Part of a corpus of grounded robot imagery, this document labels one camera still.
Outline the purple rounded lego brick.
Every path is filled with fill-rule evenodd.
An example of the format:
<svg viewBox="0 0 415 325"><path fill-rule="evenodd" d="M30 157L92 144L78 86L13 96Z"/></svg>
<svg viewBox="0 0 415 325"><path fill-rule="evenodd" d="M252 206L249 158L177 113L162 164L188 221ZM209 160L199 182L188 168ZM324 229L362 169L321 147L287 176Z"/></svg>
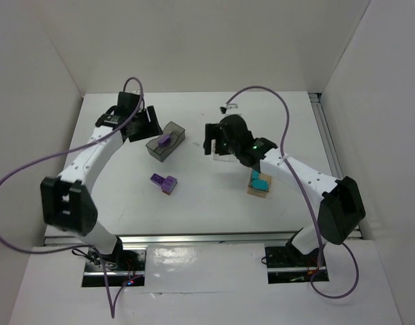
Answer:
<svg viewBox="0 0 415 325"><path fill-rule="evenodd" d="M176 185L177 185L177 179L172 176L168 176L164 179L160 188L162 192L169 195L174 190Z"/></svg>

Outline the teal rounded lego brick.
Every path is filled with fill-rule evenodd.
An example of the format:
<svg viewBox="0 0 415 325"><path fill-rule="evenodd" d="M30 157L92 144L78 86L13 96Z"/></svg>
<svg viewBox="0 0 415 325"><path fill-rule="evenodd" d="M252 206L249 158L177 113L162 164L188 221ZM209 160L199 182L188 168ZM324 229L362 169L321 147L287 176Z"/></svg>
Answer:
<svg viewBox="0 0 415 325"><path fill-rule="evenodd" d="M259 183L250 184L250 187L258 191L267 192L269 190L269 183L261 179Z"/></svg>

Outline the thin purple lego plate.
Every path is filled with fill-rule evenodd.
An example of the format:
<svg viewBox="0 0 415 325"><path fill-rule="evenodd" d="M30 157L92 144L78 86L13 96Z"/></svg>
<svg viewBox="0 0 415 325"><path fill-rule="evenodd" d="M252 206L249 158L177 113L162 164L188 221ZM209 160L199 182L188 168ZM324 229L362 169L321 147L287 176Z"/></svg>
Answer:
<svg viewBox="0 0 415 325"><path fill-rule="evenodd" d="M171 143L171 134L167 133L164 134L162 137L158 138L158 146L160 148L165 148L167 146L169 146Z"/></svg>

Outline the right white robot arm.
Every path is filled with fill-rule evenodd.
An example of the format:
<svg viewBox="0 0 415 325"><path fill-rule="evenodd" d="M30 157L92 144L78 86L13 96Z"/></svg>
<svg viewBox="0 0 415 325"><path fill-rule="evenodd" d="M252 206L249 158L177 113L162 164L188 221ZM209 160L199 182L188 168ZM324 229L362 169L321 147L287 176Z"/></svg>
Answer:
<svg viewBox="0 0 415 325"><path fill-rule="evenodd" d="M287 259L293 263L317 257L320 247L340 245L366 216L354 179L323 174L281 153L264 137L253 137L241 116L232 114L204 128L204 153L233 155L254 171L273 177L302 193L315 217L310 226L295 233L286 243Z"/></svg>

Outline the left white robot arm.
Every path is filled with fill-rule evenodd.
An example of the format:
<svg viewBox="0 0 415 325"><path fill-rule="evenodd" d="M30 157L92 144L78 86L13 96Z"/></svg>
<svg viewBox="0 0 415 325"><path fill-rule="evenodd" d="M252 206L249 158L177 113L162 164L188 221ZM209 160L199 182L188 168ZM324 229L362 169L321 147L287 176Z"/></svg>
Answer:
<svg viewBox="0 0 415 325"><path fill-rule="evenodd" d="M44 222L76 236L97 249L96 256L120 266L130 259L121 239L98 220L91 197L104 167L125 142L136 142L162 134L153 106L146 106L138 93L121 91L116 105L95 122L93 133L77 157L56 177L45 177L40 185Z"/></svg>

